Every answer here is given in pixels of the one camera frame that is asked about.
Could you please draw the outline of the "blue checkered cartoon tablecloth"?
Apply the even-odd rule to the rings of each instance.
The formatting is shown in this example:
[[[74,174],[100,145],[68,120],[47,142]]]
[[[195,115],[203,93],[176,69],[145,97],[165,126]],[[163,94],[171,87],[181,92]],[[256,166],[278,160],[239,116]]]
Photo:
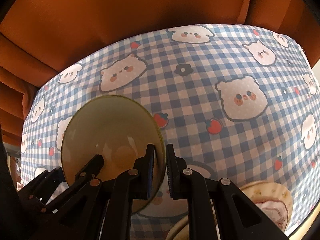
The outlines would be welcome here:
[[[102,95],[144,106],[188,166],[239,187],[284,185],[298,229],[319,202],[319,83],[292,38],[248,25],[173,27],[114,43],[37,92],[22,133],[22,183],[61,165],[72,116]]]

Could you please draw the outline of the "rust orange curtain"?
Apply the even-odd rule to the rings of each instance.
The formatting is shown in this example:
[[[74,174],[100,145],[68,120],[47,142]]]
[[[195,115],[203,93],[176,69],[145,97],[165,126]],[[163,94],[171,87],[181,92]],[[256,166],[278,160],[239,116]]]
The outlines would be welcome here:
[[[197,23],[248,24],[294,38],[319,61],[319,0],[1,0],[1,134],[20,146],[36,91],[114,42]]]

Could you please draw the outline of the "small yellow floral plate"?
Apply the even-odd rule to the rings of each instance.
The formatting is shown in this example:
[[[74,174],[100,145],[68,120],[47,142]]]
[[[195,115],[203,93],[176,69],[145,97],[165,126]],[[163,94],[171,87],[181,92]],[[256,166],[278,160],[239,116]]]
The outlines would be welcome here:
[[[256,204],[274,224],[285,232],[292,216],[291,192],[282,184],[268,181],[254,181],[240,190]]]

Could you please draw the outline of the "large yellow floral plate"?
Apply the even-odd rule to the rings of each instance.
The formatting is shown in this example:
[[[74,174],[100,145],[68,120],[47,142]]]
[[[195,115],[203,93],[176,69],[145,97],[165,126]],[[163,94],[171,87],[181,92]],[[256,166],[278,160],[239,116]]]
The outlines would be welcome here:
[[[189,216],[184,216],[168,232],[166,240],[189,240]]]

